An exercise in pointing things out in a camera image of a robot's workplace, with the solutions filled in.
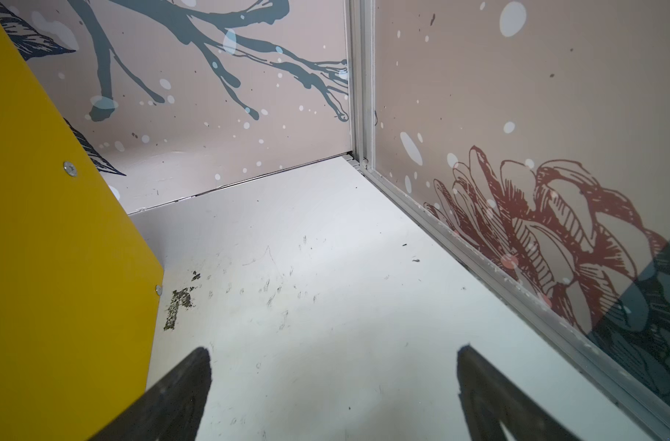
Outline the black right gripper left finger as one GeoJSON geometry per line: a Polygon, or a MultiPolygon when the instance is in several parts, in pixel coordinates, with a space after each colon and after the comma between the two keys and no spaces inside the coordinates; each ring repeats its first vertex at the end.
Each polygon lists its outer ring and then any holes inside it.
{"type": "Polygon", "coordinates": [[[197,347],[94,440],[195,440],[211,387],[210,354],[197,347]]]}

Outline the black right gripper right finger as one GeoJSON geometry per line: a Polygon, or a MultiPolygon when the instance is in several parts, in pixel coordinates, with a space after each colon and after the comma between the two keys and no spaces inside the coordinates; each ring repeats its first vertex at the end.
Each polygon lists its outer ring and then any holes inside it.
{"type": "Polygon", "coordinates": [[[459,399],[473,440],[576,440],[471,345],[457,353],[459,399]]]}

